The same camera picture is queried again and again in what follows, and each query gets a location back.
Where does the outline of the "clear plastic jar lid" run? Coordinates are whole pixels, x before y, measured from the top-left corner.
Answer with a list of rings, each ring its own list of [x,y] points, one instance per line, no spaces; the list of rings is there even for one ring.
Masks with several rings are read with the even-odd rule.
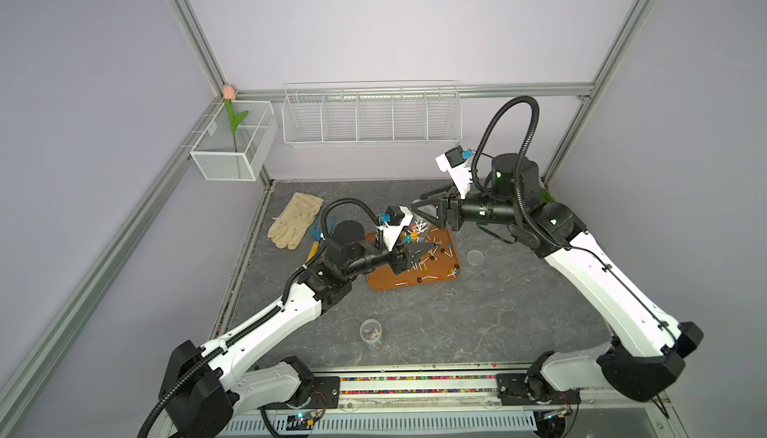
[[[477,249],[472,249],[467,252],[467,261],[471,266],[481,266],[485,262],[485,256]]]

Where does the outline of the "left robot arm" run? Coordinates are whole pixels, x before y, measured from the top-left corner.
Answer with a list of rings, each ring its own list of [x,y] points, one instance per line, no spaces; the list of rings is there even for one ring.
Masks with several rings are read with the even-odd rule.
[[[240,412],[273,403],[309,402],[314,374],[297,357],[255,370],[254,365],[293,332],[337,305],[354,280],[385,266],[411,270],[433,246],[405,238],[415,216],[407,206],[376,214],[357,198],[340,198],[318,217],[318,251],[288,278],[282,294],[236,328],[171,354],[158,402],[138,434],[146,437],[167,414],[178,437],[215,437]]]

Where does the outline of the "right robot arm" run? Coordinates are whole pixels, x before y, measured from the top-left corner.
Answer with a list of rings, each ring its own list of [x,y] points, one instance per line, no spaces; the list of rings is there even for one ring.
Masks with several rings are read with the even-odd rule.
[[[479,160],[495,127],[523,104],[531,118],[519,152],[495,156],[489,174],[479,177]],[[521,384],[529,400],[547,404],[569,391],[609,388],[649,402],[679,379],[686,357],[704,333],[648,298],[569,207],[542,198],[538,166],[527,158],[539,115],[535,98],[509,100],[495,113],[477,148],[457,145],[437,157],[437,167],[452,183],[423,194],[413,203],[413,213],[454,231],[467,222],[482,231],[505,226],[509,243],[527,247],[566,278],[606,322],[609,341],[573,352],[547,351],[531,364]]]

